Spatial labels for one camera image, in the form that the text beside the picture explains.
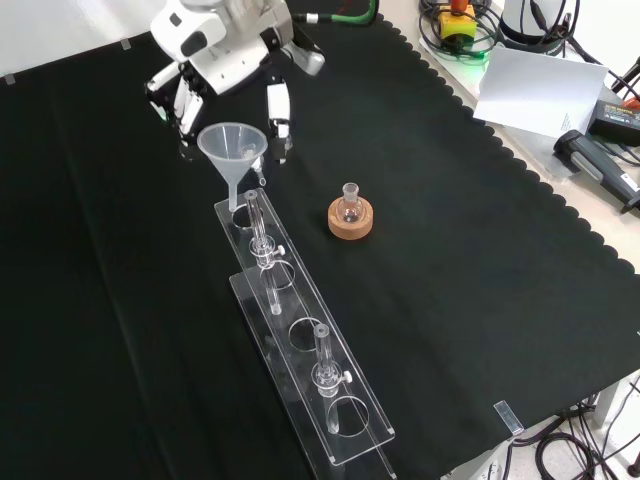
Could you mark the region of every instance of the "table leg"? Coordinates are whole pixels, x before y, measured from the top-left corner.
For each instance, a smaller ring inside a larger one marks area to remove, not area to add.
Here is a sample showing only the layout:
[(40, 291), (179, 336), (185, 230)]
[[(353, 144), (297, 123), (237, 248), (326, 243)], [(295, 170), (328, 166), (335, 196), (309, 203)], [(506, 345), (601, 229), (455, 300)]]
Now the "table leg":
[(596, 411), (593, 412), (593, 422), (596, 428), (601, 429), (608, 425), (620, 410), (620, 404), (627, 393), (627, 382), (616, 382), (600, 392)]
[(447, 480), (476, 480), (480, 475), (489, 470), (489, 465), (495, 462), (501, 455), (503, 455), (511, 440), (502, 442), (493, 450), (489, 450), (479, 457), (460, 465), (456, 468), (451, 476)]

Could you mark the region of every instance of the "scalloped edge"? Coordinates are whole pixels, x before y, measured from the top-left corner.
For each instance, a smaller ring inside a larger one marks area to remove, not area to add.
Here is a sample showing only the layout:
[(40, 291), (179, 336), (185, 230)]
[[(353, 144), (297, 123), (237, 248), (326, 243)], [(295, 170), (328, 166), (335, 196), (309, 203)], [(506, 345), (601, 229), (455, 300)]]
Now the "scalloped edge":
[(560, 207), (565, 211), (565, 213), (568, 214), (568, 216), (571, 217), (571, 220), (575, 223), (576, 228), (580, 230), (585, 230), (586, 228), (587, 234), (590, 235), (597, 243), (599, 243), (603, 247), (604, 251), (606, 251), (609, 255), (613, 256), (613, 258), (617, 262), (619, 262), (621, 266), (625, 267), (625, 270), (627, 272), (631, 271), (632, 278), (634, 278), (636, 281), (640, 280), (640, 271), (636, 271), (634, 265), (629, 260), (620, 257), (618, 250), (616, 250), (615, 247), (613, 247), (612, 245), (609, 245), (608, 243), (605, 243), (604, 237), (593, 229), (589, 220), (580, 216), (580, 212), (575, 207), (567, 206), (567, 199), (562, 195), (560, 195), (559, 193), (556, 193), (555, 190), (553, 189), (553, 185), (543, 181), (540, 175), (536, 171), (532, 170), (529, 167), (529, 164), (525, 160), (517, 157), (515, 155), (515, 152), (510, 148), (505, 147), (504, 141), (496, 135), (496, 131), (493, 127), (490, 127), (489, 125), (487, 125), (487, 123), (484, 120), (477, 120), (473, 118), (473, 113), (474, 113), (473, 109), (464, 104), (464, 101), (462, 100), (462, 98), (460, 98), (455, 94), (453, 87), (447, 82), (446, 78), (444, 78), (442, 75), (440, 75), (440, 73), (437, 70), (431, 67), (431, 64), (425, 58), (423, 58), (421, 52), (417, 50), (412, 43), (409, 42), (407, 37), (405, 37), (402, 34), (402, 31), (399, 28), (396, 28), (391, 21), (386, 20), (384, 18), (384, 15), (381, 13), (378, 13), (377, 20), (381, 25), (384, 25), (392, 33), (394, 33), (400, 39), (402, 39), (404, 44), (410, 50), (412, 56), (415, 57), (418, 60), (418, 62), (423, 63), (428, 67), (427, 72), (430, 75), (435, 76), (438, 79), (438, 81), (442, 83), (447, 93), (451, 95), (451, 97), (453, 97), (454, 101), (458, 103), (460, 107), (462, 107), (462, 109), (469, 116), (469, 118), (471, 118), (474, 122), (477, 122), (478, 124), (484, 127), (483, 130), (485, 130), (485, 133), (487, 133), (491, 137), (492, 139), (491, 141), (496, 143), (497, 146), (500, 147), (500, 149), (503, 150), (503, 152), (510, 157), (513, 165), (516, 165), (519, 167), (519, 171), (521, 173), (520, 176), (523, 177), (522, 178), (523, 181), (537, 184), (541, 190), (545, 190), (545, 194), (550, 194), (554, 198), (554, 201), (556, 203), (560, 203), (561, 204)]

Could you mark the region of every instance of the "funnel stem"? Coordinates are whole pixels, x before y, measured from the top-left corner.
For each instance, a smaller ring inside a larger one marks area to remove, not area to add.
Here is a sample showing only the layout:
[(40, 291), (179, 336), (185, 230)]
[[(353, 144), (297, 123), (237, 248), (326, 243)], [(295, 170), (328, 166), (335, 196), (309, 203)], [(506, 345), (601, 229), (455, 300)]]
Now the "funnel stem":
[(238, 184), (229, 184), (229, 211), (235, 212), (238, 209)]

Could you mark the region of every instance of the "white paper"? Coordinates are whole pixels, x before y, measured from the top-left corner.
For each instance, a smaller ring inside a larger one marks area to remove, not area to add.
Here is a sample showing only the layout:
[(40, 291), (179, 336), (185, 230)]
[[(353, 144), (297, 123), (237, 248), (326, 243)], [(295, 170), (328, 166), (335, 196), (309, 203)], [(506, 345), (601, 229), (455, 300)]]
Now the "white paper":
[(585, 133), (607, 67), (495, 48), (475, 118), (558, 138)]

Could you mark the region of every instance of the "cable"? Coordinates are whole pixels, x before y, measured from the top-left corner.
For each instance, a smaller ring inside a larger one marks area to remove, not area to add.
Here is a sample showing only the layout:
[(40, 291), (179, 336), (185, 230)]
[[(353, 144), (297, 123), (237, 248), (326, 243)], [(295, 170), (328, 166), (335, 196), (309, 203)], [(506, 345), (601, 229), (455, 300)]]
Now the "cable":
[[(578, 420), (580, 421), (580, 428), (582, 430), (583, 437), (587, 441), (587, 445), (589, 446), (589, 448), (591, 448), (591, 443), (589, 442), (589, 438), (591, 438), (591, 442), (593, 442), (593, 448), (598, 453), (598, 458), (603, 458), (603, 452), (598, 448), (598, 443), (596, 442), (596, 439), (593, 436), (593, 432), (587, 424), (587, 419), (584, 418), (582, 404), (578, 404), (578, 411), (580, 412), (580, 416), (578, 417)], [(609, 476), (611, 476), (611, 478), (613, 478), (614, 480), (618, 479), (616, 474), (613, 473), (613, 471), (609, 468), (609, 465), (607, 465), (607, 462), (602, 462), (602, 474), (604, 475), (605, 480), (608, 480)]]
[[(629, 442), (627, 442), (625, 445), (623, 445), (622, 447), (620, 447), (618, 450), (616, 450), (615, 452), (613, 452), (611, 455), (606, 456), (605, 458), (603, 458), (600, 462), (596, 463), (592, 468), (596, 468), (599, 467), (602, 463), (606, 462), (607, 460), (610, 460), (611, 458), (615, 457), (617, 454), (619, 454), (620, 452), (622, 452), (625, 448), (627, 448), (628, 446), (630, 446), (631, 444), (633, 444), (633, 442), (635, 442), (636, 440), (638, 440), (640, 438), (640, 433), (638, 435), (636, 435), (635, 437), (633, 437)], [(580, 480), (583, 474), (586, 473), (586, 470), (583, 471), (582, 473), (578, 474), (577, 476), (573, 477), (571, 480)]]
[[(573, 422), (571, 421), (571, 419), (569, 418), (569, 430), (571, 430), (571, 436), (573, 438), (578, 438), (576, 436), (576, 432), (573, 430)], [(587, 468), (588, 466), (588, 455), (585, 455), (584, 452), (582, 450), (580, 450), (578, 448), (578, 460), (580, 461), (580, 466), (584, 469)]]
[(613, 155), (614, 157), (618, 157), (620, 160), (622, 160), (623, 162), (628, 163), (629, 165), (633, 165), (634, 167), (640, 167), (640, 158), (636, 156), (635, 153), (633, 153), (631, 151), (631, 149), (629, 147), (627, 147), (626, 145), (618, 145), (618, 147), (622, 148), (623, 150), (625, 150), (627, 153), (631, 154), (631, 156), (633, 156), (634, 158), (636, 158), (638, 160), (638, 163), (634, 162), (633, 160), (629, 160), (625, 157), (623, 157), (621, 154), (619, 154), (618, 152), (616, 152), (613, 148), (611, 148), (609, 145), (607, 145), (604, 142), (599, 142), (596, 141), (594, 142), (596, 145), (598, 145), (600, 148), (602, 148), (605, 152), (607, 152), (609, 155)]
[[(636, 85), (638, 84), (638, 82), (640, 82), (640, 76), (633, 81), (633, 83), (631, 84), (631, 88), (636, 88)], [(624, 94), (624, 97), (622, 97), (622, 100), (626, 100), (631, 92), (632, 92), (631, 89), (627, 89), (627, 93)]]
[[(604, 456), (606, 453), (606, 443), (608, 441), (609, 433), (611, 432), (611, 427), (613, 426), (613, 424), (616, 422), (616, 420), (619, 418), (620, 414), (624, 410), (626, 403), (629, 397), (631, 396), (631, 394), (633, 394), (636, 391), (640, 393), (640, 389), (637, 387), (637, 384), (639, 381), (640, 381), (640, 376), (638, 376), (636, 381), (631, 384), (632, 390), (627, 394), (627, 396), (623, 400), (620, 410), (618, 411), (615, 418), (611, 422), (611, 425), (609, 425), (602, 449), (598, 448), (595, 437), (593, 436), (593, 433), (589, 428), (589, 425), (585, 418), (586, 412), (593, 412), (595, 410), (595, 408), (592, 405), (595, 402), (595, 397), (591, 396), (587, 400), (587, 404), (580, 402), (577, 404), (576, 409), (570, 409), (570, 410), (565, 410), (560, 412), (558, 414), (558, 418), (555, 419), (553, 422), (551, 422), (549, 425), (547, 425), (545, 428), (543, 428), (538, 434), (530, 438), (514, 440), (514, 442), (511, 445), (509, 445), (507, 449), (507, 458), (505, 460), (505, 470), (502, 476), (502, 480), (507, 480), (509, 477), (513, 448), (530, 446), (537, 442), (540, 442), (540, 443), (536, 448), (535, 461), (536, 461), (536, 466), (538, 468), (538, 471), (540, 472), (540, 475), (542, 477), (542, 480), (555, 480), (554, 477), (552, 477), (549, 471), (546, 469), (546, 466), (544, 465), (544, 451), (549, 445), (558, 441), (565, 441), (565, 442), (574, 444), (578, 449), (581, 460), (584, 462), (586, 466), (580, 474), (578, 474), (576, 477), (572, 478), (571, 480), (593, 480), (594, 471), (597, 467), (602, 468), (603, 475), (606, 479), (610, 477), (612, 480), (618, 480), (615, 473), (607, 465), (607, 460), (613, 458), (615, 455), (623, 451), (633, 442), (638, 440), (640, 438), (640, 434), (634, 437), (630, 442), (625, 444), (622, 448), (619, 448), (618, 450), (616, 450), (615, 452), (611, 453), (608, 456)], [(573, 429), (573, 424), (571, 420), (576, 417), (580, 422), (580, 428), (584, 436), (584, 441), (582, 441), (575, 435), (575, 431)], [(569, 428), (572, 432), (571, 434), (565, 433), (565, 432), (553, 433), (555, 429), (560, 427), (567, 420), (569, 421)]]
[(504, 461), (504, 473), (502, 480), (509, 480), (509, 470), (511, 470), (511, 455), (513, 454), (513, 443), (507, 448), (507, 459)]
[(633, 158), (635, 158), (638, 162), (640, 162), (640, 157), (638, 157), (633, 150), (631, 150), (629, 147), (627, 147), (626, 145), (624, 145), (623, 143), (618, 144), (618, 147), (620, 147), (622, 150), (624, 150), (625, 152), (627, 152), (629, 155), (631, 155)]
[[(542, 15), (542, 9), (540, 8), (540, 6), (534, 0), (530, 0), (530, 4), (531, 4), (531, 13), (533, 15), (533, 18), (536, 20), (536, 23), (538, 24), (540, 29), (544, 31), (544, 35), (538, 42), (538, 45), (542, 45), (545, 42), (545, 40), (548, 40), (549, 38), (551, 38), (553, 31), (557, 29), (558, 26), (560, 25), (560, 22), (562, 21), (562, 13), (564, 12), (564, 8), (567, 6), (567, 0), (562, 0), (562, 3), (560, 4), (560, 9), (558, 10), (558, 16), (556, 17), (556, 21), (553, 22), (553, 26), (550, 29), (547, 28), (547, 23), (546, 23), (546, 20), (544, 20), (544, 15)], [(576, 1), (576, 11), (577, 12), (580, 11), (579, 0)], [(578, 15), (576, 13), (576, 18), (574, 18), (573, 24), (575, 25), (577, 21), (578, 21)]]
[[(636, 381), (633, 382), (632, 386), (635, 387), (636, 385), (638, 385), (638, 381), (640, 381), (640, 375), (638, 375), (638, 378), (636, 378)], [(620, 405), (620, 410), (618, 410), (618, 413), (616, 413), (616, 416), (613, 417), (613, 420), (611, 421), (611, 425), (609, 425), (609, 428), (607, 428), (607, 434), (604, 436), (604, 444), (602, 445), (603, 455), (607, 453), (607, 443), (609, 442), (609, 434), (611, 433), (611, 427), (613, 427), (613, 424), (616, 423), (616, 420), (618, 420), (618, 418), (622, 414), (622, 411), (624, 410), (624, 406), (627, 404), (627, 401), (631, 397), (632, 393), (633, 393), (633, 390), (630, 390), (629, 393), (627, 393), (627, 396), (624, 397), (624, 400), (622, 401), (622, 405)]]
[[(422, 13), (420, 13), (420, 19), (418, 21), (418, 27), (420, 29), (420, 34), (422, 35), (423, 40), (429, 47), (431, 47), (435, 51), (444, 52), (449, 55), (454, 56), (467, 56), (472, 58), (482, 57), (485, 53), (491, 51), (496, 44), (498, 43), (498, 27), (496, 23), (493, 21), (491, 16), (486, 15), (487, 13), (491, 13), (495, 16), (495, 18), (500, 20), (500, 16), (488, 6), (487, 3), (483, 3), (485, 5), (483, 7), (483, 17), (489, 21), (491, 24), (491, 28), (489, 28), (482, 20), (480, 20), (480, 15), (471, 15), (467, 12), (454, 12), (448, 8), (441, 8), (437, 6), (437, 4), (433, 4), (428, 0), (422, 0), (421, 5), (424, 7)], [(492, 40), (492, 43), (483, 50), (470, 50), (466, 48), (465, 43), (462, 41), (451, 41), (449, 39), (442, 38), (440, 34), (440, 22), (438, 18), (443, 13), (454, 13), (456, 15), (465, 16), (471, 18), (474, 22), (476, 22), (477, 26), (487, 32), (482, 38), (478, 38), (473, 40), (472, 42), (468, 42), (468, 45), (475, 45), (477, 43), (483, 42), (485, 40)], [(436, 44), (433, 40), (429, 38), (429, 36), (425, 33), (423, 27), (423, 20), (428, 19), (431, 22), (431, 31), (433, 36), (436, 38), (440, 44)]]
[[(597, 65), (602, 65), (602, 63), (599, 62), (595, 57), (593, 57), (592, 55), (589, 55), (586, 52), (586, 50), (584, 48), (582, 48), (582, 46), (578, 43), (578, 41), (574, 37), (568, 38), (567, 41), (573, 47), (573, 49), (576, 51), (576, 53), (578, 55), (580, 55), (584, 59), (585, 62), (587, 62), (587, 63), (595, 63)], [(626, 80), (624, 80), (623, 78), (619, 77), (612, 70), (609, 70), (609, 75), (611, 75), (616, 80), (618, 80), (620, 83), (622, 83), (622, 85), (627, 87), (628, 91), (631, 92), (638, 99), (638, 101), (640, 102), (640, 95), (638, 94), (638, 92), (636, 92), (634, 90), (633, 86), (629, 85), (629, 83)]]
[(369, 0), (366, 13), (357, 16), (332, 15), (330, 13), (294, 13), (291, 18), (297, 23), (344, 23), (367, 27), (375, 22), (380, 10), (380, 0)]
[(549, 445), (558, 441), (567, 441), (567, 442), (573, 443), (576, 447), (578, 447), (578, 450), (580, 450), (586, 457), (587, 468), (580, 475), (578, 475), (575, 478), (575, 480), (591, 479), (592, 478), (591, 474), (586, 472), (593, 471), (597, 466), (596, 460), (594, 458), (595, 452), (593, 452), (589, 447), (587, 447), (581, 440), (579, 440), (574, 435), (571, 435), (569, 433), (564, 433), (564, 432), (557, 432), (557, 433), (552, 433), (551, 435), (548, 435), (544, 440), (542, 440), (538, 444), (538, 448), (536, 448), (536, 455), (535, 455), (536, 467), (538, 467), (538, 471), (540, 472), (540, 476), (542, 477), (542, 480), (555, 480), (555, 478), (551, 476), (551, 474), (549, 473), (549, 471), (547, 470), (544, 464), (543, 455), (544, 455), (544, 451)]
[(524, 35), (524, 5), (527, 0), (522, 0), (522, 7), (520, 8), (520, 33)]

